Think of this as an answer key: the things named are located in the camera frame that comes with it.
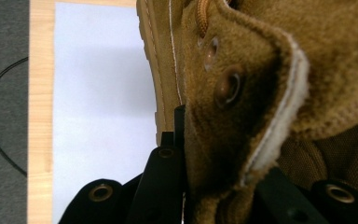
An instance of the metal eyelet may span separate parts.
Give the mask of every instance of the metal eyelet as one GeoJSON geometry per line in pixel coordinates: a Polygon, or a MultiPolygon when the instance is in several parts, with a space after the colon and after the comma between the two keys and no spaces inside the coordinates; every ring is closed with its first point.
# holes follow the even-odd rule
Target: metal eyelet
{"type": "Polygon", "coordinates": [[[233,106],[239,99],[243,86],[244,70],[238,65],[229,66],[214,87],[214,102],[220,109],[233,106]]]}
{"type": "Polygon", "coordinates": [[[204,68],[206,71],[210,70],[214,61],[214,58],[217,53],[217,47],[219,45],[219,41],[217,37],[214,37],[211,40],[208,48],[206,49],[205,58],[204,58],[204,68]]]}

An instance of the gray fabric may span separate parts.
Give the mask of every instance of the gray fabric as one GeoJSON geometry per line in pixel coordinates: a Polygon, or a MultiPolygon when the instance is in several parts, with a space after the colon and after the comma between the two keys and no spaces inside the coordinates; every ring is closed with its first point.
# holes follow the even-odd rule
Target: gray fabric
{"type": "MultiPolygon", "coordinates": [[[[0,72],[28,56],[29,1],[0,0],[0,72]]],[[[28,63],[0,81],[0,145],[27,168],[28,63]]],[[[26,223],[25,177],[0,156],[0,223],[26,223]]]]}

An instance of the white paper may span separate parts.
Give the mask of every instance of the white paper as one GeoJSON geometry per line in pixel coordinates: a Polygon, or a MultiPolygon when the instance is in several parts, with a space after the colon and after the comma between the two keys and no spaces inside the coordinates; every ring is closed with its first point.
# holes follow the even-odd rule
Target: white paper
{"type": "Polygon", "coordinates": [[[53,223],[89,182],[121,184],[156,147],[156,102],[135,8],[56,3],[53,223]]]}

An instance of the wooden edge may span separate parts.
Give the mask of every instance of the wooden edge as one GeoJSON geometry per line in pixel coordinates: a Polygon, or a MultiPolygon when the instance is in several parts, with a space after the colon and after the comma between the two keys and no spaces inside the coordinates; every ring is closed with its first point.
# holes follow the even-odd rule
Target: wooden edge
{"type": "MultiPolygon", "coordinates": [[[[27,223],[52,222],[52,99],[54,0],[30,1],[27,223]]],[[[135,0],[61,2],[135,7],[135,0]]]]}

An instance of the boot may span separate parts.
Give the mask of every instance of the boot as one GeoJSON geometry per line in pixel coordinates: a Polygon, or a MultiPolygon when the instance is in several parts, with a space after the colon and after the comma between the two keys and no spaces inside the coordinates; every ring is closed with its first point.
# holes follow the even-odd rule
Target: boot
{"type": "Polygon", "coordinates": [[[305,189],[326,178],[358,189],[358,1],[138,0],[137,10],[158,136],[186,104],[186,223],[244,223],[278,163],[305,189]]]}

